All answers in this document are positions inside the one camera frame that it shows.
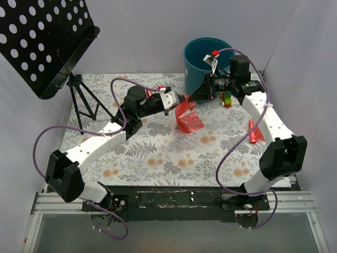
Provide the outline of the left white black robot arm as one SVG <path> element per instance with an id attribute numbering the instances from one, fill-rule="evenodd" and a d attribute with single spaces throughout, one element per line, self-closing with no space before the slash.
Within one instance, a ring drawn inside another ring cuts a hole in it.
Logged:
<path id="1" fill-rule="evenodd" d="M 86 181 L 86 169 L 111 148 L 127 141 L 142 127 L 141 119 L 163 112 L 165 115 L 185 101 L 170 87 L 159 91 L 145 90 L 139 86 L 129 88 L 124 102 L 115 117 L 98 135 L 65 152 L 54 151 L 49 158 L 45 182 L 65 201 L 77 198 L 94 202 L 105 211 L 111 207 L 109 190 L 100 182 Z"/>

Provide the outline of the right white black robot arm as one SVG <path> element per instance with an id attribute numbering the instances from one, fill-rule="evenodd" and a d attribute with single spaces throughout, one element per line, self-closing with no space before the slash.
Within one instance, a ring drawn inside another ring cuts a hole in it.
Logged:
<path id="1" fill-rule="evenodd" d="M 263 80 L 252 80 L 251 62 L 245 55 L 230 57 L 230 72 L 225 76 L 208 73 L 190 95 L 191 101 L 210 101 L 217 93 L 231 92 L 253 118 L 266 143 L 259 170 L 231 197 L 243 209 L 253 208 L 257 199 L 276 182 L 302 169 L 307 148 L 304 136 L 296 136 L 285 126 L 270 102 Z"/>

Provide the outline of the red plastic trash bag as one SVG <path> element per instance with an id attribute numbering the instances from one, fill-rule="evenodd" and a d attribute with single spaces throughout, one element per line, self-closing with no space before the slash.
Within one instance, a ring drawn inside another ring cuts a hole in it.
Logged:
<path id="1" fill-rule="evenodd" d="M 189 96 L 184 96 L 185 100 L 175 108 L 175 118 L 178 128 L 183 133 L 193 133 L 205 127 L 204 123 L 194 111 L 196 103 L 189 100 Z"/>

